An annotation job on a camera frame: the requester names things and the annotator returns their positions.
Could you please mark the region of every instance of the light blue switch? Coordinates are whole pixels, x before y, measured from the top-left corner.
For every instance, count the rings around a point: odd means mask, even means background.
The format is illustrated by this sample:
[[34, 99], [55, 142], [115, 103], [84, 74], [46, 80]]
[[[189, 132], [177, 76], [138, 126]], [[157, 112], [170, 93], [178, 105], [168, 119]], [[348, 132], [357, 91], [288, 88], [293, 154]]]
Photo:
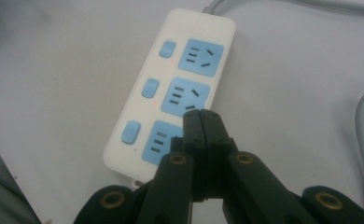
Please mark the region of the light blue switch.
[[158, 86], [159, 81], [157, 79], [149, 78], [142, 90], [142, 95], [146, 98], [152, 98], [155, 95]]
[[173, 55], [175, 48], [175, 42], [173, 41], [165, 41], [164, 44], [162, 44], [161, 50], [160, 50], [160, 56], [162, 58], [170, 58], [171, 55]]
[[121, 134], [121, 141], [129, 145], [133, 144], [140, 129], [141, 124], [139, 124], [137, 121], [130, 120], [126, 124], [126, 127], [124, 127], [123, 133]]

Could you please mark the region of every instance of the outlet socket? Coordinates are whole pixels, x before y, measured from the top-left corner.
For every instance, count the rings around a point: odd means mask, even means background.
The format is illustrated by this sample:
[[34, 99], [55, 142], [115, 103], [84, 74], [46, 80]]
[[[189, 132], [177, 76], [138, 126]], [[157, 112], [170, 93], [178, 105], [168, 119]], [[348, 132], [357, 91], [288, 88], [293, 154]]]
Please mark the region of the outlet socket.
[[182, 135], [181, 127], [156, 120], [142, 153], [142, 159], [159, 165], [162, 156], [170, 152], [171, 138], [176, 136], [182, 137]]
[[165, 95], [161, 110], [182, 118], [189, 110], [203, 109], [209, 89], [200, 82], [176, 77]]
[[222, 57], [223, 46], [190, 39], [179, 61], [178, 67], [192, 73], [213, 77]]

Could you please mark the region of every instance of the white table surface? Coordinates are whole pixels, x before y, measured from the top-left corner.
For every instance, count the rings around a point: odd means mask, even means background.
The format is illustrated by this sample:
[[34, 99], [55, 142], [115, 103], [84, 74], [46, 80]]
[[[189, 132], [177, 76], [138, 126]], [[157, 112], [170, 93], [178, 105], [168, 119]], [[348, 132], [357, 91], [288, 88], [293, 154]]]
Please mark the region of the white table surface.
[[[43, 222], [72, 223], [129, 178], [103, 152], [166, 14], [205, 1], [0, 0], [0, 154]], [[240, 150], [293, 192], [324, 185], [364, 206], [354, 115], [364, 16], [291, 2], [225, 1], [237, 24], [212, 109]], [[226, 223], [221, 201], [193, 223]]]

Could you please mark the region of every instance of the power strip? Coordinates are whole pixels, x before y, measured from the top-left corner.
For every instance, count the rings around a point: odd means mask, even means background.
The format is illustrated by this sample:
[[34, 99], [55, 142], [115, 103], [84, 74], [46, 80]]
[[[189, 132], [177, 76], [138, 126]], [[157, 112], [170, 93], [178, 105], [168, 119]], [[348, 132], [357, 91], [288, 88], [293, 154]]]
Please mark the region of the power strip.
[[229, 54], [235, 23], [185, 9], [172, 10], [147, 56], [107, 143], [108, 168], [148, 182], [182, 116], [209, 109]]

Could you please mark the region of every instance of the white surface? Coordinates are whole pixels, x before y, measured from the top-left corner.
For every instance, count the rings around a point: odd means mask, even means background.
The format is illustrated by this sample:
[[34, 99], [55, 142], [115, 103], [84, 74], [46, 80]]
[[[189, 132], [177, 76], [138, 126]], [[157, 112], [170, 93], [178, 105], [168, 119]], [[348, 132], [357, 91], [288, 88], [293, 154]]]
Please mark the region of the white surface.
[[[0, 154], [41, 220], [72, 223], [98, 189], [129, 186], [102, 156], [167, 13], [208, 1], [0, 0]], [[224, 2], [237, 24], [212, 105], [241, 150], [296, 193], [363, 205], [354, 115], [364, 16], [283, 1]], [[193, 223], [225, 223], [220, 201]]]
[[[144, 161], [142, 153], [155, 121], [161, 120], [182, 127], [182, 118], [161, 110], [163, 99], [172, 81], [178, 77], [208, 86], [208, 97], [203, 107], [209, 109], [229, 55], [234, 32], [235, 24], [230, 19], [185, 9], [170, 11], [106, 145], [104, 161], [107, 167], [143, 182], [148, 182], [153, 178], [157, 165]], [[178, 68], [185, 46], [192, 38], [216, 43], [223, 47], [223, 56], [220, 58], [213, 77], [194, 74]], [[167, 40], [173, 41], [176, 45], [173, 55], [164, 59], [160, 57], [159, 53], [163, 43]], [[141, 93], [149, 78], [155, 78], [160, 82], [156, 94], [151, 99], [143, 97]], [[120, 137], [130, 120], [139, 122], [141, 128], [135, 142], [128, 145], [123, 143]]]

